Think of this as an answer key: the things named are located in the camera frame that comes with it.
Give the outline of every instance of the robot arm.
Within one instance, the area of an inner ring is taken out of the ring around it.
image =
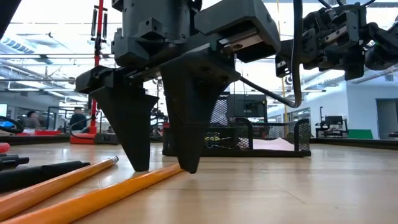
[[[389,30],[373,22],[367,24],[366,5],[322,8],[304,18],[300,54],[304,69],[344,70],[345,80],[351,80],[363,76],[364,65],[384,70],[398,62],[398,24]],[[371,40],[375,44],[369,48]],[[282,41],[275,57],[277,77],[290,73],[291,49],[292,40]]]

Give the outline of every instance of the person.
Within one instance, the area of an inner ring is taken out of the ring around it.
[[[81,131],[87,127],[87,118],[81,111],[81,108],[75,108],[75,114],[70,118],[69,125],[74,132]]]
[[[40,121],[39,117],[37,116],[36,111],[29,111],[27,114],[27,119],[25,122],[25,127],[30,129],[39,129],[40,128]]]

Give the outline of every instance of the red pole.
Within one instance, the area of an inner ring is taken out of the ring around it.
[[[104,11],[104,0],[99,0],[98,4],[98,22],[97,22],[97,36],[96,41],[98,41],[99,51],[101,50],[101,34],[102,34],[102,16]],[[94,56],[94,66],[100,65],[100,54],[95,54]],[[97,101],[93,100],[93,104],[91,106],[91,117],[95,118],[96,110],[97,110]],[[92,119],[90,123],[90,134],[96,134],[96,119]]]

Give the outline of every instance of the blue object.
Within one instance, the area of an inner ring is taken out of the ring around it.
[[[0,121],[0,126],[5,127],[5,128],[11,128],[11,127],[13,127],[13,124],[9,121]]]

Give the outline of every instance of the green mat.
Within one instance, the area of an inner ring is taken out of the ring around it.
[[[347,138],[373,139],[373,134],[370,129],[349,129]]]

